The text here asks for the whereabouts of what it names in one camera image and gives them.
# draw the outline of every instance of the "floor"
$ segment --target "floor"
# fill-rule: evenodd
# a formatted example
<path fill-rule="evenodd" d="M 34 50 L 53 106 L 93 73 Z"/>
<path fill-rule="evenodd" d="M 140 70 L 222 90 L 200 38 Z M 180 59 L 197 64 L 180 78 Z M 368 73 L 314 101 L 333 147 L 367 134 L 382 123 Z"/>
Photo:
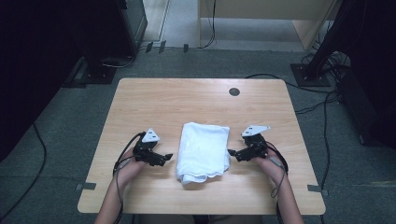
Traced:
<path fill-rule="evenodd" d="M 148 28 L 144 43 L 159 46 L 190 48 L 205 46 L 212 36 L 212 19 L 201 19 L 201 40 L 198 38 L 196 0 L 144 0 Z M 208 49 L 273 50 L 304 52 L 291 21 L 215 18 L 216 40 Z M 322 29 L 321 36 L 327 31 Z"/>

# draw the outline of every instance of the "table top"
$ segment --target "table top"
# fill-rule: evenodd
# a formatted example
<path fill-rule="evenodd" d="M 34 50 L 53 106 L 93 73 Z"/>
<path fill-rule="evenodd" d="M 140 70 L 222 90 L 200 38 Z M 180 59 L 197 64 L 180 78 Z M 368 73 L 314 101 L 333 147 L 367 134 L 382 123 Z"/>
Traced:
<path fill-rule="evenodd" d="M 232 96 L 231 88 L 240 94 Z M 249 125 L 263 132 L 288 162 L 289 179 L 303 215 L 321 215 L 325 205 L 290 101 L 285 82 L 277 79 L 125 78 L 107 115 L 87 183 L 78 202 L 82 213 L 98 213 L 112 178 L 114 162 L 137 133 L 153 128 L 161 137 L 154 151 L 173 153 L 164 167 L 145 166 L 126 188 L 124 213 L 272 215 L 274 184 L 252 161 L 230 158 L 223 176 L 182 186 L 176 178 L 177 153 L 184 123 L 230 127 L 229 149 L 245 146 L 241 132 Z"/>

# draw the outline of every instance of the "person's right arm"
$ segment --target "person's right arm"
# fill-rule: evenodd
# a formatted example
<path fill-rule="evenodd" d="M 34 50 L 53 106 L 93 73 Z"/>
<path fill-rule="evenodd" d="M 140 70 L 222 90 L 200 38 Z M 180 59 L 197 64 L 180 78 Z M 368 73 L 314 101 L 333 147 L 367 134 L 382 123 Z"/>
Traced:
<path fill-rule="evenodd" d="M 284 170 L 281 167 L 276 166 L 269 160 L 271 157 L 277 161 L 280 161 L 275 152 L 271 150 L 269 150 L 267 158 L 263 159 L 257 157 L 254 158 L 253 161 L 259 164 L 262 170 L 271 177 L 277 187 L 277 203 L 283 222 L 285 224 L 304 223 L 300 210 L 297 206 L 297 202 L 294 198 L 294 193 L 291 188 L 288 176 L 284 174 Z"/>

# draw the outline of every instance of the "wooden desk in background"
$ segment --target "wooden desk in background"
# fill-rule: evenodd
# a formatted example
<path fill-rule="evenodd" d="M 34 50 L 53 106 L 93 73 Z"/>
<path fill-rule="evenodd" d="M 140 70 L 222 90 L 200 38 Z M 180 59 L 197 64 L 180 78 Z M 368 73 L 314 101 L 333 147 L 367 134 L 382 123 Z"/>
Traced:
<path fill-rule="evenodd" d="M 231 96 L 229 90 L 240 90 Z M 130 139 L 153 128 L 161 137 L 154 151 L 174 153 L 164 167 L 146 166 L 124 194 L 132 214 L 269 215 L 276 213 L 274 186 L 254 162 L 231 157 L 223 176 L 185 187 L 176 178 L 183 124 L 194 121 L 230 127 L 228 148 L 245 147 L 241 132 L 250 124 L 268 125 L 262 133 L 289 164 L 289 179 L 303 215 L 325 212 L 322 196 L 307 190 L 318 184 L 285 83 L 272 79 L 125 78 L 110 107 L 87 182 L 78 203 L 81 213 L 98 213 L 112 178 L 114 162 Z"/>
<path fill-rule="evenodd" d="M 292 21 L 305 50 L 310 50 L 323 23 L 334 14 L 339 0 L 197 0 L 198 46 L 201 46 L 201 18 L 269 19 Z"/>

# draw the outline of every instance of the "cloth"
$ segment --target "cloth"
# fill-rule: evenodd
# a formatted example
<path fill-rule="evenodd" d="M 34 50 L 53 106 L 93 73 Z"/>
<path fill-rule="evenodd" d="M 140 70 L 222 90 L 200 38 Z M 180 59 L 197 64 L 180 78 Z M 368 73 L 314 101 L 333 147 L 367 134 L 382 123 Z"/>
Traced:
<path fill-rule="evenodd" d="M 186 123 L 180 139 L 177 179 L 185 185 L 223 175 L 230 166 L 227 151 L 229 127 Z"/>

